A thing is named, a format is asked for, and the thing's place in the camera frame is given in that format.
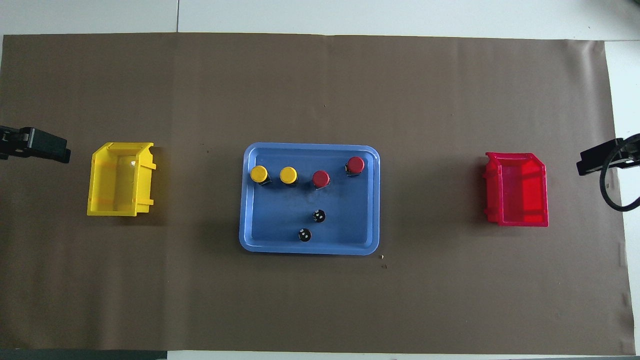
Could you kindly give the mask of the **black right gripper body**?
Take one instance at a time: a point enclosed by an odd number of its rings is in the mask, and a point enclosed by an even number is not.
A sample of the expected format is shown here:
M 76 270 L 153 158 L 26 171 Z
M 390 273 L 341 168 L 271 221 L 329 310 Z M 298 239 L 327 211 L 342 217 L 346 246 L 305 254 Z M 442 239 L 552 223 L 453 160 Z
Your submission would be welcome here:
M 627 137 L 625 139 L 625 151 L 631 162 L 627 162 L 628 167 L 635 167 L 640 164 L 640 133 L 634 134 L 633 136 Z

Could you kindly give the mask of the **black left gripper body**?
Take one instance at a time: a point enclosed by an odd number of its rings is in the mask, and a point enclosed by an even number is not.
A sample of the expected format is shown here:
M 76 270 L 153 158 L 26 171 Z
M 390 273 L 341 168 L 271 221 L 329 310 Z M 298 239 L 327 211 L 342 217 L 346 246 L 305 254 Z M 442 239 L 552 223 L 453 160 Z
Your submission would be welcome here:
M 14 136 L 19 136 L 20 130 L 8 126 L 0 126 L 0 159 L 8 160 L 9 157 L 17 157 L 17 148 Z

